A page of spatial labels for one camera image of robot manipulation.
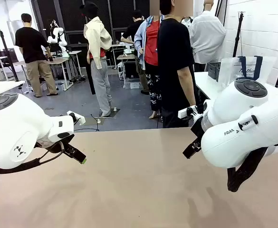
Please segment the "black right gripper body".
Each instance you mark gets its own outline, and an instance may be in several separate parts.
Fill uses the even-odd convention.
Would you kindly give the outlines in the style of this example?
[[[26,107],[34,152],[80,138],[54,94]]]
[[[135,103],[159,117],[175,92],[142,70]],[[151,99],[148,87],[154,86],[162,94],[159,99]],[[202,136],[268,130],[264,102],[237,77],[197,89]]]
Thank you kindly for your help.
[[[203,119],[203,114],[197,114],[193,117],[193,125],[191,131],[197,136],[196,141],[201,142],[201,138],[204,135],[204,130],[201,126],[201,121]]]

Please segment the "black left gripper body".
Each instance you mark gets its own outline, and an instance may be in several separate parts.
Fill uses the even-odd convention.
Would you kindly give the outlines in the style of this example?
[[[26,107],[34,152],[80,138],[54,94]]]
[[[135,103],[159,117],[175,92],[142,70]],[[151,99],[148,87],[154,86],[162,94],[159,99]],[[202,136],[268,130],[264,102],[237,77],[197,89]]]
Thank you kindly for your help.
[[[74,135],[67,136],[63,139],[61,139],[58,142],[55,142],[52,146],[48,148],[48,150],[51,153],[60,153],[60,152],[66,152],[66,153],[74,153],[74,147],[70,145],[71,140],[74,138]]]

